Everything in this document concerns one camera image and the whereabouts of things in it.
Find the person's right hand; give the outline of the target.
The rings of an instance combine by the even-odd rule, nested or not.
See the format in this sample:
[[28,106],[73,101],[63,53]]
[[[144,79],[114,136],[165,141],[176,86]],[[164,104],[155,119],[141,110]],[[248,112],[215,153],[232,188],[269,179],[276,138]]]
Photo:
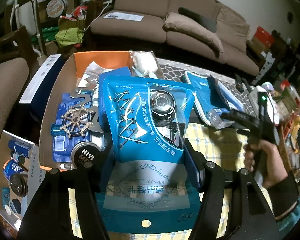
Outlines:
[[288,177],[279,150],[266,140],[253,140],[244,146],[244,165],[257,175],[257,182],[269,189]]

